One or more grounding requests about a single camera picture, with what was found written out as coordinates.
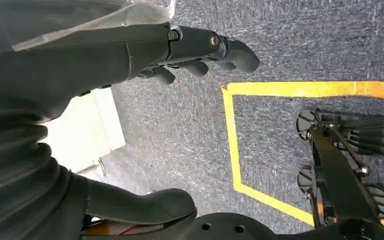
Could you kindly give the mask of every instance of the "yellow tape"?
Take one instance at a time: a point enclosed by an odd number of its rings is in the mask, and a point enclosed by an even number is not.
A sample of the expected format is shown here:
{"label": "yellow tape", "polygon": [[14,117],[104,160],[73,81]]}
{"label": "yellow tape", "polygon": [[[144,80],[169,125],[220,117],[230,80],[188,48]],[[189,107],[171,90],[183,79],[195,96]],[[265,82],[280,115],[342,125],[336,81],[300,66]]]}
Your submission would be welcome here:
{"label": "yellow tape", "polygon": [[368,96],[384,99],[382,81],[235,82],[225,88],[231,95],[307,98]]}
{"label": "yellow tape", "polygon": [[280,210],[294,218],[307,224],[313,225],[313,216],[308,212],[277,200],[267,194],[259,192],[249,186],[242,184],[241,166],[239,163],[238,138],[236,135],[235,113],[233,107],[233,96],[226,89],[226,85],[221,86],[223,92],[224,110],[226,114],[227,137],[230,149],[230,161],[233,175],[233,188],[239,193],[243,193],[277,210]]}
{"label": "yellow tape", "polygon": [[233,188],[309,225],[313,225],[313,216],[308,212],[242,184],[233,95],[307,98],[366,96],[384,99],[384,81],[238,82],[224,84],[221,88],[226,114]]}

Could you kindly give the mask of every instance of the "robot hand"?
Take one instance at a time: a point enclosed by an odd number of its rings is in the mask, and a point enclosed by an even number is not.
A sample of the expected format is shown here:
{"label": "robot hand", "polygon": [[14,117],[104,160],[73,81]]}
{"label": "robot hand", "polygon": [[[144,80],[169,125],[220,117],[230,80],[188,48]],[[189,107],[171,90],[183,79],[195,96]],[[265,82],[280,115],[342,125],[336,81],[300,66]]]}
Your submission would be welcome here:
{"label": "robot hand", "polygon": [[225,70],[238,69],[252,73],[260,60],[243,42],[221,36],[214,31],[186,26],[173,26],[167,34],[169,53],[158,64],[152,64],[139,77],[156,77],[162,83],[171,84],[175,76],[167,68],[185,68],[196,76],[204,76],[209,68],[206,63],[216,62]]}

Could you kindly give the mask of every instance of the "black fabric sleeve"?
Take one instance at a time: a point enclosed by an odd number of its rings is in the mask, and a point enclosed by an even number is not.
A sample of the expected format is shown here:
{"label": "black fabric sleeve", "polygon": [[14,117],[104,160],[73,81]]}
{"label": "black fabric sleeve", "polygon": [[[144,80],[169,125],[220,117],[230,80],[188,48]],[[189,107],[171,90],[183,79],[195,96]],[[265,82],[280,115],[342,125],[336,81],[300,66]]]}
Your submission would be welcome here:
{"label": "black fabric sleeve", "polygon": [[47,135],[39,119],[25,102],[0,97],[0,240],[79,239],[88,181],[38,143]]}

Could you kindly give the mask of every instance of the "wheel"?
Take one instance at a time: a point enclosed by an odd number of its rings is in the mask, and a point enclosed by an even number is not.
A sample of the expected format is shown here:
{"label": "wheel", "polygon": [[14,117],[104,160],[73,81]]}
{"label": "wheel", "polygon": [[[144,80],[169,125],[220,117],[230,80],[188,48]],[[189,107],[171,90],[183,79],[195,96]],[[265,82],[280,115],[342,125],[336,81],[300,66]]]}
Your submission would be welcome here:
{"label": "wheel", "polygon": [[309,189],[312,187],[312,171],[310,165],[301,168],[298,173],[297,182],[301,192],[304,194],[309,192]]}

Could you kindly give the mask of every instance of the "bolt hole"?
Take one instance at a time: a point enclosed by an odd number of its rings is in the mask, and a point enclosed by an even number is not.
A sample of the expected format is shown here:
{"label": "bolt hole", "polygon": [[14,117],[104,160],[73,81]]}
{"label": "bolt hole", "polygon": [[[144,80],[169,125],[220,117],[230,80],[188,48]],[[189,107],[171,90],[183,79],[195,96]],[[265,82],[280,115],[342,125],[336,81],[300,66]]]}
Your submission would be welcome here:
{"label": "bolt hole", "polygon": [[235,226],[234,231],[237,233],[243,233],[245,231],[245,227],[244,226]]}
{"label": "bolt hole", "polygon": [[202,225],[202,229],[204,231],[210,230],[210,228],[211,228],[211,225],[209,223],[205,223],[205,224]]}

